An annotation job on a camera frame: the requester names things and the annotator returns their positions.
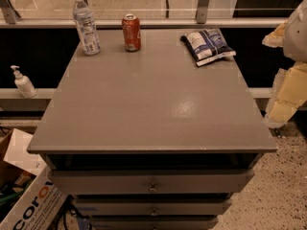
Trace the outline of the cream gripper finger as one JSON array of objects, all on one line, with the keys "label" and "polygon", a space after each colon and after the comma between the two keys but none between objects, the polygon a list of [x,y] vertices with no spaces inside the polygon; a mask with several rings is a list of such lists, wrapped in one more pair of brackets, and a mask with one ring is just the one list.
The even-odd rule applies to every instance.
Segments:
[{"label": "cream gripper finger", "polygon": [[286,125],[307,102],[307,63],[296,62],[288,70],[280,68],[275,75],[272,95],[266,107],[264,122],[269,128]]},{"label": "cream gripper finger", "polygon": [[262,44],[272,48],[283,47],[283,37],[285,34],[286,24],[287,22],[281,23],[273,32],[267,34],[263,38]]}]

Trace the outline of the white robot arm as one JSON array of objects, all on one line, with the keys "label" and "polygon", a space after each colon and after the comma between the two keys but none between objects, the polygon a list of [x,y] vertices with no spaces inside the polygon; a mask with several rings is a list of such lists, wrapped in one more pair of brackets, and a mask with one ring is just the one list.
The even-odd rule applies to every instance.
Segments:
[{"label": "white robot arm", "polygon": [[266,125],[280,128],[307,102],[307,0],[298,5],[286,22],[266,35],[262,44],[281,47],[284,56],[295,62],[289,70],[278,70],[266,107]]}]

